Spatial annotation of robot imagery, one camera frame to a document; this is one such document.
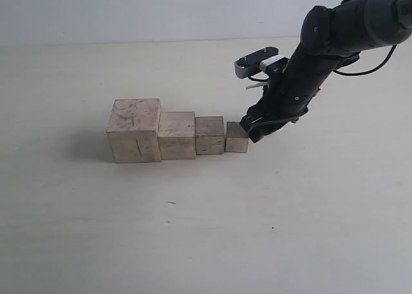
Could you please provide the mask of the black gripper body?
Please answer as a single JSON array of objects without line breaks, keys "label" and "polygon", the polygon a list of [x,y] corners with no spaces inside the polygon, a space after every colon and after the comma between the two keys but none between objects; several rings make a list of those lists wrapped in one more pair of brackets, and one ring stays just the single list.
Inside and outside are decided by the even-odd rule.
[{"label": "black gripper body", "polygon": [[299,44],[282,74],[271,81],[259,102],[248,110],[248,117],[252,122],[262,122],[298,115],[334,70],[358,59],[358,53],[316,55]]}]

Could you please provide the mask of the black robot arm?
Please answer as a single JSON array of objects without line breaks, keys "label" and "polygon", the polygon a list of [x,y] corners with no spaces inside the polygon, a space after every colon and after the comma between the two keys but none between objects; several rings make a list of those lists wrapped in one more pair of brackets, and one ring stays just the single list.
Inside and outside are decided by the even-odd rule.
[{"label": "black robot arm", "polygon": [[263,96],[241,119],[254,142],[308,112],[308,104],[332,73],[357,62],[362,51],[398,44],[411,36],[411,0],[342,0],[334,8],[315,6],[306,15],[300,41],[287,58],[266,47],[239,58],[236,76],[256,80]]}]

